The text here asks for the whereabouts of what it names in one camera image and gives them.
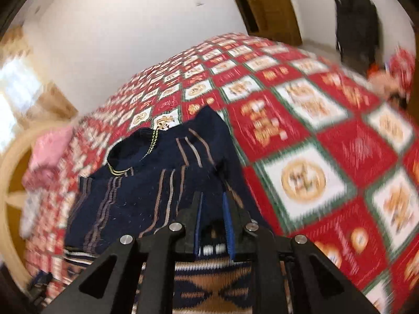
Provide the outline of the beige checked curtain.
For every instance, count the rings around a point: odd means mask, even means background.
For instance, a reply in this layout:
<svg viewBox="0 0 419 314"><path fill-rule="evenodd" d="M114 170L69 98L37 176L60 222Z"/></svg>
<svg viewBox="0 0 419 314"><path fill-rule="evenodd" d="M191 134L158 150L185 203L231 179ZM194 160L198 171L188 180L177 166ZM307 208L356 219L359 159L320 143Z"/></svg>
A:
<svg viewBox="0 0 419 314"><path fill-rule="evenodd" d="M71 119L78 110L36 60L22 26L1 38L1 152L37 121Z"/></svg>

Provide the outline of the red christmas patchwork bedspread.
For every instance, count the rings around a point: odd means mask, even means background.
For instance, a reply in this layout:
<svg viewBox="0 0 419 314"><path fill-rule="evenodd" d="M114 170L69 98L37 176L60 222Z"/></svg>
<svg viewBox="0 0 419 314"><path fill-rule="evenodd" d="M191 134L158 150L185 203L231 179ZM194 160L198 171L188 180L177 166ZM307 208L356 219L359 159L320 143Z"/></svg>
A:
<svg viewBox="0 0 419 314"><path fill-rule="evenodd" d="M28 272L53 275L48 300L95 259L65 254L80 179L138 129L204 107L229 128L261 225L307 236L379 312L401 310L418 285L418 126L356 73L240 33L139 72L76 125L26 244Z"/></svg>

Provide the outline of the brown wooden door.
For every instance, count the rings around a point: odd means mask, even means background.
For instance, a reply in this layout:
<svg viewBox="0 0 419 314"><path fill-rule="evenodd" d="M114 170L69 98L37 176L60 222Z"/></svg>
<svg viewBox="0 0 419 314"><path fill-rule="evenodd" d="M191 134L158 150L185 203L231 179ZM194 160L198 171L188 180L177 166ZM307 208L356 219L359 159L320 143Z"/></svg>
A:
<svg viewBox="0 0 419 314"><path fill-rule="evenodd" d="M235 2L249 35L292 46L302 45L291 0L235 0Z"/></svg>

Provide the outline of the navy striped knit sweater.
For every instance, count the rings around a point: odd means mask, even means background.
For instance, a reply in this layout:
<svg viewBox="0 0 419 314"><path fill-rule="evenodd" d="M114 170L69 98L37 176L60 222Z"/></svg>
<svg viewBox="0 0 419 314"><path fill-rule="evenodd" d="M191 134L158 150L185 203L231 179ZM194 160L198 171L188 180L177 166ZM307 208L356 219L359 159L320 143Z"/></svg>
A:
<svg viewBox="0 0 419 314"><path fill-rule="evenodd" d="M65 254L90 259L123 235L152 235L189 207L197 191L204 196L204 229L222 219L227 191L253 220L264 223L229 128L210 107L166 130L138 129L111 149L104 166L80 179Z"/></svg>

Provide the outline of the black bag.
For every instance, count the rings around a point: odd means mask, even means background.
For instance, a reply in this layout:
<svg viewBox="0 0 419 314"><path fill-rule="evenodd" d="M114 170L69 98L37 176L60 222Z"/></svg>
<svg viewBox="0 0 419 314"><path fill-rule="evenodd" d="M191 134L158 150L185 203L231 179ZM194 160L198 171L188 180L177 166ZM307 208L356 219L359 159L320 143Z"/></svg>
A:
<svg viewBox="0 0 419 314"><path fill-rule="evenodd" d="M380 23L371 0L334 0L336 49L345 57L362 60L367 68L376 62Z"/></svg>

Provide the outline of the grey floral pillow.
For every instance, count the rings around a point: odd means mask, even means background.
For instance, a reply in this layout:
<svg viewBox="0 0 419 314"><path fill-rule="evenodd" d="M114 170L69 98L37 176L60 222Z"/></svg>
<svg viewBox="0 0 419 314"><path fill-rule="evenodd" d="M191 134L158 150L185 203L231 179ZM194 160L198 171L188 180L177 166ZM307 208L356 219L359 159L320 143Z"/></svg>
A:
<svg viewBox="0 0 419 314"><path fill-rule="evenodd" d="M19 235L24 240L27 240L32 235L40 211L41 199L42 190L36 189L28 193L23 203L19 224Z"/></svg>

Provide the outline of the brown patterned knit sweater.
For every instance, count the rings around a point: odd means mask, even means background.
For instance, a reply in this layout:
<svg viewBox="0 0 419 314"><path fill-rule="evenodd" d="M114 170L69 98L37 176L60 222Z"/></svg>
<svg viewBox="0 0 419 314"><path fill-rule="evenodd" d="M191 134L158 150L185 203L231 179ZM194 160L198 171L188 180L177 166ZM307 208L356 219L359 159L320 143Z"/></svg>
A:
<svg viewBox="0 0 419 314"><path fill-rule="evenodd" d="M173 271L174 313L251 312L251 265L230 259L223 225L203 229L196 260L178 262Z"/></svg>

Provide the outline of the cream wooden headboard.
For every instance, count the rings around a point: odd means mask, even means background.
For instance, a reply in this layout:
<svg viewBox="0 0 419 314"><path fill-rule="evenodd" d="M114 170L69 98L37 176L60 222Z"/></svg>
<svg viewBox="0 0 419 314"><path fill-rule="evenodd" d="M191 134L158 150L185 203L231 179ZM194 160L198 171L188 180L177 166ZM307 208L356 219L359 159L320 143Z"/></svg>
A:
<svg viewBox="0 0 419 314"><path fill-rule="evenodd" d="M24 258L26 240L19 235L23 204L27 197L21 179L28 168L37 138L68 124L70 121L64 120L34 122L19 133L1 154L1 258L21 290L31 279Z"/></svg>

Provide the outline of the pink folded blanket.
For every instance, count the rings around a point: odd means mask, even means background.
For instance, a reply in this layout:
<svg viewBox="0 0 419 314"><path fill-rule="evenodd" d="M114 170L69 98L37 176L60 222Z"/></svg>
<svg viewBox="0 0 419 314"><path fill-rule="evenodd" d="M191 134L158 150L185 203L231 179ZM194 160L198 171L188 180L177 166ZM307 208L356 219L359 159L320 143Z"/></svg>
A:
<svg viewBox="0 0 419 314"><path fill-rule="evenodd" d="M22 184L28 192L48 189L58 178L58 163L73 137L72 125L43 133L32 148L31 159L23 175Z"/></svg>

